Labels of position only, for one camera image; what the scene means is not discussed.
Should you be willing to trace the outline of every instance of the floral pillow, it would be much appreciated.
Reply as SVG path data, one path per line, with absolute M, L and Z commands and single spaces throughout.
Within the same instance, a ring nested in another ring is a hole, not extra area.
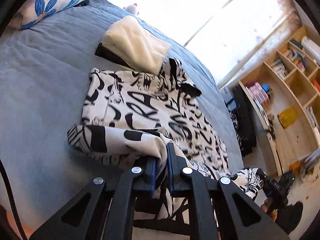
M 83 0 L 27 0 L 11 20 L 9 26 L 17 30 L 29 29 L 42 19 L 81 1 Z

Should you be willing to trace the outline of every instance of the human hand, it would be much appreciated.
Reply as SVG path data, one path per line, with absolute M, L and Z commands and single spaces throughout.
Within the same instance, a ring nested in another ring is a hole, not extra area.
M 260 207 L 260 208 L 262 209 L 262 211 L 265 212 L 265 213 L 266 213 L 267 210 L 268 210 L 267 204 L 268 204 L 268 199 L 266 199 L 266 200 L 264 201 L 264 204 L 261 205 L 261 207 Z M 271 212 L 271 214 L 269 215 L 269 217 L 271 217 L 271 219 L 272 219 L 273 221 L 276 221 L 277 216 L 278 216 L 278 212 L 277 212 L 276 210 L 273 210 L 273 211 Z

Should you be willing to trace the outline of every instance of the gray blanket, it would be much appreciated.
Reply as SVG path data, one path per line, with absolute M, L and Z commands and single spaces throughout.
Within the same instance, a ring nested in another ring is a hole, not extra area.
M 29 30 L 7 29 L 0 39 L 0 157 L 19 215 L 33 228 L 95 176 L 116 178 L 120 173 L 80 157 L 68 145 L 66 133 L 80 121 L 89 70 L 120 70 L 94 53 L 103 33 L 126 15 L 129 13 L 106 0 L 90 0 L 86 7 L 59 12 Z M 172 44 L 168 57 L 180 59 L 202 91 L 197 98 L 200 110 L 224 140 L 230 170 L 243 168 L 231 119 L 210 72 L 187 49 L 139 22 Z M 2 183 L 0 191 L 0 204 L 10 210 Z

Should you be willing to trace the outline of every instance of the black cable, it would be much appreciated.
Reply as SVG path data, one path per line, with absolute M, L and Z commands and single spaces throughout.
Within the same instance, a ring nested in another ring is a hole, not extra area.
M 6 171 L 5 171 L 5 169 L 4 169 L 4 166 L 2 164 L 1 159 L 0 159 L 0 173 L 1 173 L 2 179 L 4 181 L 5 188 L 7 190 L 7 194 L 8 194 L 8 197 L 9 197 L 9 202 L 10 202 L 12 214 L 13 214 L 14 220 L 15 220 L 15 222 L 17 224 L 17 228 L 19 230 L 19 233 L 20 233 L 20 235 L 22 237 L 22 240 L 28 240 L 28 238 L 26 236 L 26 233 L 24 232 L 23 227 L 21 225 L 21 221 L 20 221 L 20 218 L 19 218 L 19 215 L 18 215 L 17 207 L 16 207 L 16 204 L 14 202 L 14 197 L 13 197 L 13 193 L 12 193 L 12 190 L 11 190 L 9 178 L 8 178 L 8 175 L 7 175 Z

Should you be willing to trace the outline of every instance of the folded white towel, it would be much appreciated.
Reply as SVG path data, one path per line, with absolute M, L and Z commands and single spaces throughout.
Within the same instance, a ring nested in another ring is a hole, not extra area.
M 142 28 L 133 16 L 113 23 L 102 37 L 102 45 L 134 70 L 158 75 L 171 44 Z

